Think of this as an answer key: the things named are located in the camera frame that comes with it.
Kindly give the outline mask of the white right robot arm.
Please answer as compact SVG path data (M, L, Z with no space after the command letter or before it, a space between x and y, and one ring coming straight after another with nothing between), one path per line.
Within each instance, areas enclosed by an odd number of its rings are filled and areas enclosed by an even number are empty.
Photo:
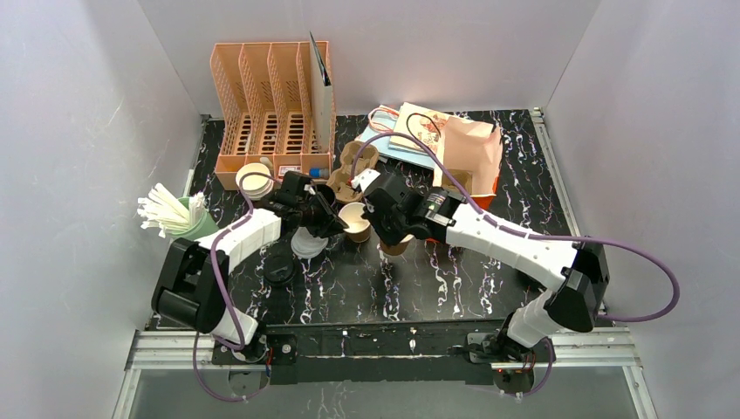
M361 192L367 219L387 245L407 236L476 251L535 279L545 291L504 322L500 348L520 351L561 329L593 330L608 284L600 244L544 240L532 230L493 216L448 189L422 194L399 176L366 169L350 181Z

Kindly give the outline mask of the kraft paper cup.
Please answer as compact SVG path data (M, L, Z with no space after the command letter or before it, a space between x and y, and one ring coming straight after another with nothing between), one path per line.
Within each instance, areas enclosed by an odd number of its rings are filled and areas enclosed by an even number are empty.
M414 239L413 235L406 235L398 244L386 244L382 239L380 240L380 250L391 257L399 256L403 254L409 243Z
M371 235L371 224L363 218L365 204L348 203L339 211L339 218L347 224L344 232L355 243L366 242Z

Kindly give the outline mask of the brown pulp cup carrier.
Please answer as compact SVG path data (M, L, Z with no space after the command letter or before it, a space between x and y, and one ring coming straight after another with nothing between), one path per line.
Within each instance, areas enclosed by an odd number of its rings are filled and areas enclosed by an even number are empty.
M368 145L356 157L364 145L363 141L348 142L339 156L339 168L333 170L326 183L339 203L356 203L361 199L362 194L352 189L350 179L365 169L374 168L379 160L380 153L373 145Z
M452 175L452 177L449 177L447 175L442 176L441 187L443 189L461 193L460 189L452 182L452 180L455 180L464 188L465 191L468 192L469 195L472 196L471 188L473 176L471 172L459 169L450 169L449 174Z

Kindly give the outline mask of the orange paper bag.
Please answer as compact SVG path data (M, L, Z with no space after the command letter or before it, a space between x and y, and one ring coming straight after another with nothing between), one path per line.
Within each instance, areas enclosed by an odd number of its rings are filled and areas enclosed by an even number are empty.
M486 210L497 194L503 148L499 126L452 116L442 129L436 156L447 170L472 173L472 198Z

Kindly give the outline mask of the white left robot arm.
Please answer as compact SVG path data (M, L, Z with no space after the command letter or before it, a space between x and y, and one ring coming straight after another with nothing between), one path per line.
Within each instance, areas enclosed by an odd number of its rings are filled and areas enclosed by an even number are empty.
M207 333L226 347L241 350L252 341L258 322L235 308L229 275L245 259L287 233L291 248L267 264L264 274L285 275L299 259L320 254L329 237L347 228L333 207L335 193L325 183L287 172L275 190L234 223L196 240L177 238L168 248L151 307L165 319Z

